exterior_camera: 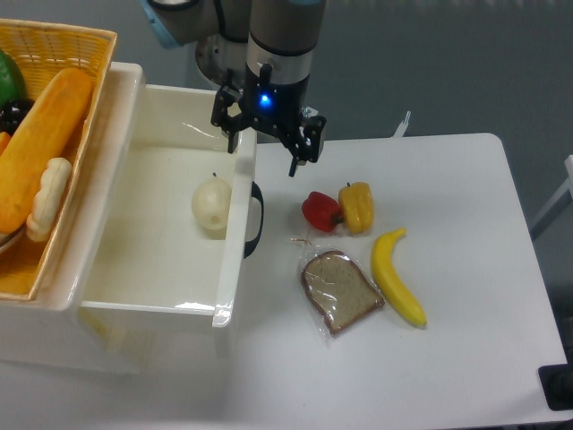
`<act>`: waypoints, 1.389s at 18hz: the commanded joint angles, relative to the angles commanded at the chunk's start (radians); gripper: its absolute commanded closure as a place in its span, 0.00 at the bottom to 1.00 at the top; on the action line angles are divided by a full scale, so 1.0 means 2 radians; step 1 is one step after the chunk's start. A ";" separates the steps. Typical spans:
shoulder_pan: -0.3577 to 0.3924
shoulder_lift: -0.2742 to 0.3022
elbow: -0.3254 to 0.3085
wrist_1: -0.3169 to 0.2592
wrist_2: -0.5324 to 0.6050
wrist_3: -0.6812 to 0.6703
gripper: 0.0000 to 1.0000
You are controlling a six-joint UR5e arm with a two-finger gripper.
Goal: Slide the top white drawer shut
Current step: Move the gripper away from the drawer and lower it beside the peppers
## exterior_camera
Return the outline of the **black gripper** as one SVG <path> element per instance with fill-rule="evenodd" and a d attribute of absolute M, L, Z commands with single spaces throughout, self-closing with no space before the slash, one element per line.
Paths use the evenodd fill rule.
<path fill-rule="evenodd" d="M 303 107 L 309 77 L 282 84 L 271 80 L 274 70 L 264 65 L 263 78 L 245 67 L 243 94 L 227 69 L 216 92 L 210 122 L 227 138 L 227 152 L 238 146 L 237 134 L 245 128 L 287 140 L 292 158 L 288 175 L 307 162 L 316 163 L 322 153 L 327 118 L 312 107 Z"/>

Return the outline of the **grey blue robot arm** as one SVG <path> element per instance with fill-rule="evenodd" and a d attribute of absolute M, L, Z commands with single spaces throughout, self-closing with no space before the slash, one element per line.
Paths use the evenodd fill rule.
<path fill-rule="evenodd" d="M 195 44 L 195 62 L 217 86 L 210 122 L 234 152 L 247 128 L 281 141 L 289 173 L 318 161 L 327 123 L 304 104 L 323 1 L 143 1 L 166 48 Z"/>

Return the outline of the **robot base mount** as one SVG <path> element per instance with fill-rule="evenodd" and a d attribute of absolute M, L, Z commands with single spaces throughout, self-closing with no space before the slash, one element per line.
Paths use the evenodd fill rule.
<path fill-rule="evenodd" d="M 247 44 L 221 35 L 200 40 L 194 57 L 203 77 L 214 87 L 228 86 L 240 91 L 244 86 Z"/>

